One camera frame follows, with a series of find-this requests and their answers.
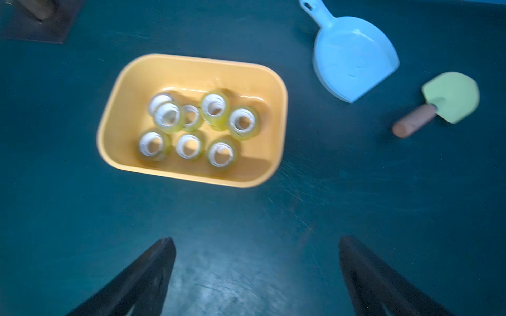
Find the tape roll cluster front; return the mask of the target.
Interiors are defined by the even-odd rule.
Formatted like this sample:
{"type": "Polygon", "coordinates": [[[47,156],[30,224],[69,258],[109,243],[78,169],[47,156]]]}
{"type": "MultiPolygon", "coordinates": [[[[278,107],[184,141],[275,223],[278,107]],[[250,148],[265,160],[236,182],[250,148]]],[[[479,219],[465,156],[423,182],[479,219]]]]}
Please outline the tape roll cluster front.
{"type": "Polygon", "coordinates": [[[164,103],[154,113],[155,125],[166,134],[175,134],[183,129],[185,114],[176,103],[164,103]]]}

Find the yellow plastic storage box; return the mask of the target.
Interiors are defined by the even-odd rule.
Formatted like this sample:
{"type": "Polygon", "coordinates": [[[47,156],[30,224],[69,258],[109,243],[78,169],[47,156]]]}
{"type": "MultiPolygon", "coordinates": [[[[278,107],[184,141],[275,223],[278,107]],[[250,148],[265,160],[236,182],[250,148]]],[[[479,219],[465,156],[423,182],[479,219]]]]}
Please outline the yellow plastic storage box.
{"type": "Polygon", "coordinates": [[[288,92],[281,77],[252,63],[164,54],[143,55],[119,73],[97,132],[98,151],[112,167],[147,175],[220,186],[251,188],[278,169],[283,157],[288,92]],[[249,106],[260,115],[260,131],[249,140],[235,140],[236,162],[224,169],[205,155],[183,159],[171,150],[161,162],[142,158],[138,142],[155,127],[148,106],[158,93],[172,95],[177,104],[199,106],[209,92],[220,90],[232,109],[249,106]]]}

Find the transparent tape roll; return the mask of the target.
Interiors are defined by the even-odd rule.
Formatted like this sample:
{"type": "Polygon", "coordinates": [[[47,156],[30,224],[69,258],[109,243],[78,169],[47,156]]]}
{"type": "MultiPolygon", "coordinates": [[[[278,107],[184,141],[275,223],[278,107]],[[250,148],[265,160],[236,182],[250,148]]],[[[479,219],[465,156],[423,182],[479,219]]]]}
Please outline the transparent tape roll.
{"type": "Polygon", "coordinates": [[[150,117],[154,116],[154,113],[156,112],[157,108],[159,108],[161,105],[165,103],[173,102],[174,98],[170,93],[161,92],[157,93],[149,102],[148,104],[148,113],[150,117]]]}

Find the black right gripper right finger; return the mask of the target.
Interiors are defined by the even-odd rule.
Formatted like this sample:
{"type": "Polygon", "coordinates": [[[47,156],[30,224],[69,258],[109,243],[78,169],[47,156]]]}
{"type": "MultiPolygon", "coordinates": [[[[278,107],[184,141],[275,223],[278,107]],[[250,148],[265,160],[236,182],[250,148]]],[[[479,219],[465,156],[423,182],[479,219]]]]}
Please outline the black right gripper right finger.
{"type": "Polygon", "coordinates": [[[339,260],[356,315],[452,315],[354,236],[340,239],[339,260]]]}

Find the tape roll cluster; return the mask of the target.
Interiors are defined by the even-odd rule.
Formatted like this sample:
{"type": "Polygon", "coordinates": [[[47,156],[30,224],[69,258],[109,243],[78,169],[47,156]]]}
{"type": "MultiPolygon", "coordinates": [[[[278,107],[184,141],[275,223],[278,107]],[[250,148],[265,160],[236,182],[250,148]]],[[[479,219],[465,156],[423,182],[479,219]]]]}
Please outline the tape roll cluster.
{"type": "Polygon", "coordinates": [[[166,134],[175,134],[183,129],[185,114],[176,103],[164,103],[154,113],[155,125],[166,134]]]}
{"type": "Polygon", "coordinates": [[[234,109],[227,123],[232,137],[240,141],[254,138],[260,132],[261,127],[259,112],[250,106],[234,109]]]}

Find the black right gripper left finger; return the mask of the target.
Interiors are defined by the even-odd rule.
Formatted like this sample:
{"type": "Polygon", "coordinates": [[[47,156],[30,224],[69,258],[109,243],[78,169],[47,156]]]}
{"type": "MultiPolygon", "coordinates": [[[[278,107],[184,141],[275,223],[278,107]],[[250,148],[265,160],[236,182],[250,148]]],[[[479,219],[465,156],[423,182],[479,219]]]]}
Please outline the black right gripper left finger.
{"type": "Polygon", "coordinates": [[[158,240],[69,315],[161,315],[176,254],[172,238],[158,240]]]}

